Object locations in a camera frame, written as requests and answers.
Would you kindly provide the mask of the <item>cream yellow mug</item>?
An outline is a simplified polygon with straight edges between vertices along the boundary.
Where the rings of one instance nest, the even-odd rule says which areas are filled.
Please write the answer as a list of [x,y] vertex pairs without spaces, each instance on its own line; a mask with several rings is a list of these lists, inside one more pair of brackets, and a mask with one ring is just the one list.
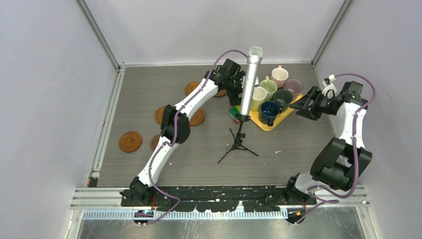
[[255,112],[259,111],[262,103],[266,101],[266,97],[267,91],[264,88],[260,86],[255,87],[252,95],[250,110]]

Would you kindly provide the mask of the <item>yellow tray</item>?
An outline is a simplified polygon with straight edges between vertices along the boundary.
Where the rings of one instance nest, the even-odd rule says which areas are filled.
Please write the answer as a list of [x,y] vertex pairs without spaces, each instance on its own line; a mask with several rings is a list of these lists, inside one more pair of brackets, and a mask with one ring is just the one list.
[[250,119],[257,124],[264,131],[271,131],[281,121],[283,121],[288,115],[290,115],[294,109],[287,106],[283,111],[279,111],[279,104],[272,99],[267,102],[273,102],[273,106],[278,110],[278,114],[270,117],[269,119],[262,119],[261,106],[265,103],[266,93],[258,91],[258,93],[252,94],[251,106],[250,106]]

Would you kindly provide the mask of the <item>dark walnut wooden coaster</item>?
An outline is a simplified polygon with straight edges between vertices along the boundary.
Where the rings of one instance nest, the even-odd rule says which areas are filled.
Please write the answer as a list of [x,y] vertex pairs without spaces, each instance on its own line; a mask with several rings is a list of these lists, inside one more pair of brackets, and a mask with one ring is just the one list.
[[153,137],[151,138],[151,140],[150,140],[150,148],[152,149],[152,151],[154,151],[154,150],[155,150],[155,148],[157,147],[158,142],[159,142],[159,140],[160,140],[160,137],[161,137],[161,135],[160,135],[160,134],[158,134],[158,135],[155,135],[155,136],[153,136]]

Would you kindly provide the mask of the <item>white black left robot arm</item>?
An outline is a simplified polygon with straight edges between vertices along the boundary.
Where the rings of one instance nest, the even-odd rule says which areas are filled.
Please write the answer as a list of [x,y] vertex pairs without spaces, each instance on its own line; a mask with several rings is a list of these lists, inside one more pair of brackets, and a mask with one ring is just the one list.
[[123,199],[147,206],[152,202],[159,175],[175,149],[191,134],[190,120],[194,113],[218,92],[225,90],[235,98],[243,91],[246,72],[236,62],[226,59],[205,73],[199,85],[181,102],[164,108],[158,144],[145,167],[134,177]]

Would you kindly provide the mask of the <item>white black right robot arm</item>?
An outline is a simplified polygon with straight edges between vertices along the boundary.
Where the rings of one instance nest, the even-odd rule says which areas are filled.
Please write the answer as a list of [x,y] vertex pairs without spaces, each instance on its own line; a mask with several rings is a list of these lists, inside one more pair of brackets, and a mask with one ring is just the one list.
[[322,114],[340,120],[339,132],[328,142],[314,160],[308,173],[292,176],[284,191],[290,204],[306,202],[316,191],[326,190],[345,199],[354,192],[357,179],[372,160],[362,140],[363,118],[368,100],[361,97],[363,85],[346,82],[340,93],[329,98],[327,90],[313,86],[299,100],[291,104],[297,115],[317,120]]

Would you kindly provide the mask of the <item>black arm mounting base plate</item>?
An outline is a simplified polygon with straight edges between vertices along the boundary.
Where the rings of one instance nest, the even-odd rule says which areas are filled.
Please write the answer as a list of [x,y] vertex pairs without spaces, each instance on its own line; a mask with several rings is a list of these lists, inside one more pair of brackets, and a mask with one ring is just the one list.
[[129,189],[120,192],[123,207],[153,207],[164,212],[233,212],[242,206],[245,212],[275,212],[282,206],[315,205],[310,196],[297,195],[284,186],[186,186],[149,188],[137,198]]

